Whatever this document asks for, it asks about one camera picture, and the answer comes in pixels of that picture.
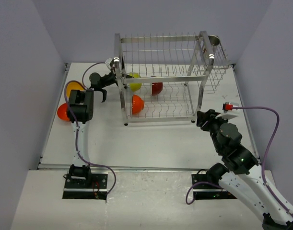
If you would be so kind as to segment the lime green bowl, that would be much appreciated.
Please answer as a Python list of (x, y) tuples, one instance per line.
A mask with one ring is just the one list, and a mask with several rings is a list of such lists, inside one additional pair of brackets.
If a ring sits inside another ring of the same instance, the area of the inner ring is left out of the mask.
[[(136, 73), (136, 72), (130, 72), (129, 76), (131, 76), (132, 78), (140, 78), (139, 73)], [(129, 87), (130, 87), (132, 92), (136, 92), (136, 91), (141, 89), (142, 84), (138, 83), (138, 82), (134, 82), (134, 83), (130, 83)]]

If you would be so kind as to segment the orange bowl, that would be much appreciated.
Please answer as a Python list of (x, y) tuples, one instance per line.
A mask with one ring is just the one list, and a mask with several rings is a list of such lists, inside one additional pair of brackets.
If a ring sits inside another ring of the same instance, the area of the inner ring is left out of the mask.
[(134, 94), (131, 100), (131, 112), (133, 115), (140, 113), (144, 109), (144, 100)]
[(57, 109), (57, 116), (59, 119), (69, 122), (70, 119), (67, 116), (67, 108), (68, 107), (66, 103), (61, 104)]

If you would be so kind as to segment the dark red bowl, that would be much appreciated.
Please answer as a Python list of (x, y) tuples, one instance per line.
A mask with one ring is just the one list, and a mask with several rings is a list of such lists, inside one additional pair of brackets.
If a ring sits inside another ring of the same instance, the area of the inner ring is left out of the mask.
[(152, 96), (157, 96), (160, 94), (163, 90), (163, 83), (162, 82), (153, 82), (152, 83), (152, 90), (151, 90), (151, 95)]

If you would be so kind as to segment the yellow bowl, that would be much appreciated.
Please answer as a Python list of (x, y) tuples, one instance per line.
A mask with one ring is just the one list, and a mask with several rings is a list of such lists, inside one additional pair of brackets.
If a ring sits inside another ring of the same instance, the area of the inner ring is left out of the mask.
[(68, 86), (66, 87), (66, 96), (67, 98), (70, 97), (70, 93), (72, 90), (79, 90), (84, 91), (85, 89), (82, 87), (82, 85), (79, 82), (70, 82)]

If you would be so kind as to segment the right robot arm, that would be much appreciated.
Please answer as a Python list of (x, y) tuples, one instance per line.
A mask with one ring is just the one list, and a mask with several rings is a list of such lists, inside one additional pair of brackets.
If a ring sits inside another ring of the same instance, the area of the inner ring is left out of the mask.
[(265, 230), (293, 230), (293, 205), (267, 180), (262, 165), (241, 144), (242, 135), (225, 114), (197, 112), (197, 126), (209, 132), (221, 157), (206, 172), (206, 184), (230, 192), (262, 222)]

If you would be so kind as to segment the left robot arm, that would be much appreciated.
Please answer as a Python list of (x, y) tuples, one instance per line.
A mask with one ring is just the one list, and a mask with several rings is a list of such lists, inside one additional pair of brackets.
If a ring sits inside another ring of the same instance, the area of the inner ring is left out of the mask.
[(106, 101), (105, 87), (117, 84), (116, 74), (110, 72), (104, 76), (92, 73), (89, 77), (90, 87), (85, 87), (77, 80), (66, 83), (64, 99), (67, 118), (72, 124), (74, 133), (74, 157), (70, 166), (68, 177), (81, 188), (88, 188), (92, 184), (91, 166), (112, 170), (109, 166), (91, 163), (87, 149), (88, 127), (94, 114), (94, 92), (102, 93), (102, 101)]

